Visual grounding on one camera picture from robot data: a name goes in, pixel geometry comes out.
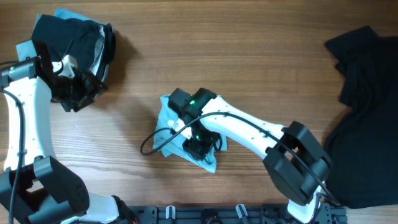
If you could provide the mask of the light blue t-shirt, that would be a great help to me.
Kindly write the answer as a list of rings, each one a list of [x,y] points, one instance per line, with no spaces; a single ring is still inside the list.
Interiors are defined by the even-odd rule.
[[[162,143],[164,143],[168,138],[172,136],[169,130],[169,125],[167,122],[169,120],[176,121],[178,119],[178,115],[176,112],[172,111],[168,107],[168,102],[169,102],[169,94],[164,95],[160,97],[160,101],[162,103],[162,108],[160,110],[160,113],[158,115],[158,121],[157,121],[157,126],[155,130],[157,131],[158,129],[161,128],[166,128],[166,130],[160,131],[159,133],[156,133],[154,135],[154,144],[153,144],[153,149],[159,147]],[[164,157],[168,157],[172,154],[175,154],[177,156],[180,156],[195,165],[204,168],[206,171],[215,173],[216,168],[217,168],[217,160],[215,157],[215,149],[212,148],[211,151],[206,155],[205,159],[203,161],[198,161],[195,160],[187,151],[183,150],[183,142],[186,140],[185,137],[183,137],[181,134],[178,135],[176,138],[171,140],[170,143],[166,144],[160,152],[164,155]]]

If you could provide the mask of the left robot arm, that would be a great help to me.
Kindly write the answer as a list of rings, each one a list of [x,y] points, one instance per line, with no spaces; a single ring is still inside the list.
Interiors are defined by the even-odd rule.
[[[9,222],[137,223],[119,197],[89,193],[82,179],[57,160],[52,144],[50,104],[79,111],[106,85],[67,55],[52,62],[42,42],[27,40],[16,49],[18,61],[1,68],[1,92],[9,109],[1,204]]]

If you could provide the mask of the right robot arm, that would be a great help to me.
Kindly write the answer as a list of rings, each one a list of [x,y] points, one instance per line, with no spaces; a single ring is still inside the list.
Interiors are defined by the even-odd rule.
[[[289,126],[251,116],[205,88],[191,95],[176,89],[168,107],[171,123],[185,137],[183,150],[202,161],[226,136],[259,156],[275,187],[288,198],[287,211],[299,222],[314,221],[332,161],[310,130],[297,121]]]

